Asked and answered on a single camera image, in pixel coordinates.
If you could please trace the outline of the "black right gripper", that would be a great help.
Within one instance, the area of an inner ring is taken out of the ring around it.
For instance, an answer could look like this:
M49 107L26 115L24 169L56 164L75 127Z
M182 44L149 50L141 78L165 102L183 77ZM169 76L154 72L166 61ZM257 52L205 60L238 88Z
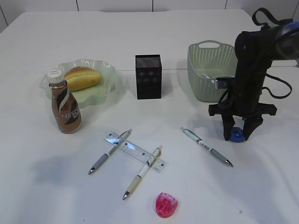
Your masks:
M232 128L235 125L233 115L243 117L245 120L243 126L243 137L248 140L253 131L263 123L261 115L276 115L277 108L273 104L260 103L262 93L263 79L258 81L249 81L240 94L237 94L236 100L233 100L236 92L236 84L232 89L225 89L219 102L209 105L208 113L210 116L221 114L223 122L223 135L225 140L230 140Z

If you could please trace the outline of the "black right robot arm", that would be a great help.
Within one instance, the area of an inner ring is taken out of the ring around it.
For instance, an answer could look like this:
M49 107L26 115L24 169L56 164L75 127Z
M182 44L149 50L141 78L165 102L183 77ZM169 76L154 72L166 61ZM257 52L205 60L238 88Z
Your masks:
M281 81L267 73L272 62L298 59L298 22L241 32L235 41L235 55L235 77L216 79L215 88L225 92L217 104L209 106L208 113L210 116L221 115L225 140L231 139L235 125L233 117L241 117L244 120L242 136L247 140L263 123L262 115L276 115L275 105L261 103L259 99L265 89L265 77Z

